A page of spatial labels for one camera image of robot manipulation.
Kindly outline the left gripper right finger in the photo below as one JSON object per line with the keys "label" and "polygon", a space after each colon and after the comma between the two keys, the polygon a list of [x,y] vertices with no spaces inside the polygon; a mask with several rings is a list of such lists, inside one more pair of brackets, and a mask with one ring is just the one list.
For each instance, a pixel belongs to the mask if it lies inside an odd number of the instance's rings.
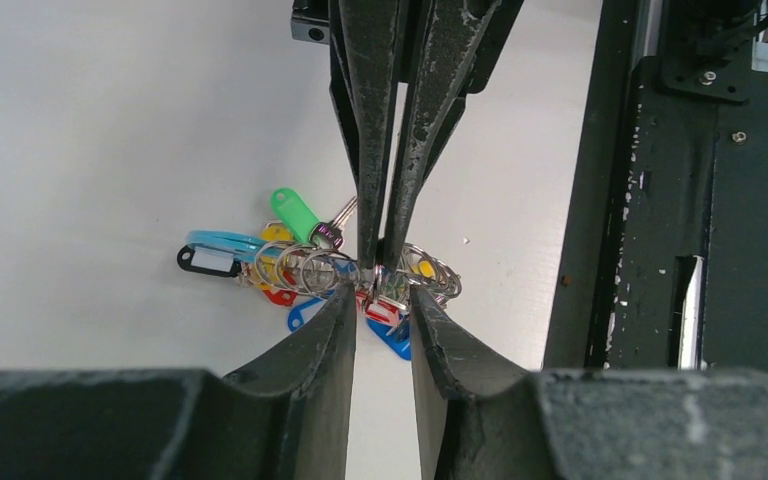
{"label": "left gripper right finger", "polygon": [[768,375],[529,371],[410,290],[425,479],[768,479]]}

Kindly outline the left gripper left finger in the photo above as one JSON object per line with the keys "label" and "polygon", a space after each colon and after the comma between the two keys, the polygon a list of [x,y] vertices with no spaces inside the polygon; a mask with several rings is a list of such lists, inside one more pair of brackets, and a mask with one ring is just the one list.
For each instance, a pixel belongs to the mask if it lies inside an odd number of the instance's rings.
{"label": "left gripper left finger", "polygon": [[249,363],[0,371],[0,479],[341,479],[355,291]]}

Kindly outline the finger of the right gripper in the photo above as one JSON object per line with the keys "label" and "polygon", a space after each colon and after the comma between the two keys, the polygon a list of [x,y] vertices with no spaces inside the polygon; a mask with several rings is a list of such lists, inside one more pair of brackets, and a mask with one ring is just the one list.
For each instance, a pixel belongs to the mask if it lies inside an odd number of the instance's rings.
{"label": "finger of the right gripper", "polygon": [[397,266],[419,193],[481,91],[522,7],[520,1],[424,1],[412,48],[380,265]]}
{"label": "finger of the right gripper", "polygon": [[357,260],[381,265],[379,229],[402,63],[407,1],[330,1],[330,92],[357,197]]}

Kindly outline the metal key organizer ring plate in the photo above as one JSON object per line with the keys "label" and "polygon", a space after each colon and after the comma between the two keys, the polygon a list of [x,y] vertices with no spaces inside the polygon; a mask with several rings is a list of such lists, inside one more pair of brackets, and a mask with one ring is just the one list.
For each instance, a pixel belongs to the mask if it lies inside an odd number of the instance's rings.
{"label": "metal key organizer ring plate", "polygon": [[385,276],[405,277],[410,289],[421,287],[444,305],[463,291],[461,276],[416,245],[404,245],[393,271],[364,273],[357,261],[331,248],[304,245],[292,240],[264,240],[233,232],[193,230],[185,245],[230,253],[242,264],[235,279],[243,286],[307,297],[326,298],[338,286],[359,280],[372,282],[370,293]]}

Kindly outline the key with red tag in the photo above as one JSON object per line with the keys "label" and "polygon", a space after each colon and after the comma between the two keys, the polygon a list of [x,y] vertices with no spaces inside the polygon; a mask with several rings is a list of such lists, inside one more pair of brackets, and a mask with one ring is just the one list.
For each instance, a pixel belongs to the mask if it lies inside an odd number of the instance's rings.
{"label": "key with red tag", "polygon": [[376,285],[375,301],[368,299],[374,284],[359,280],[355,283],[356,306],[359,313],[389,328],[397,327],[409,311],[410,282],[402,276],[385,276]]}

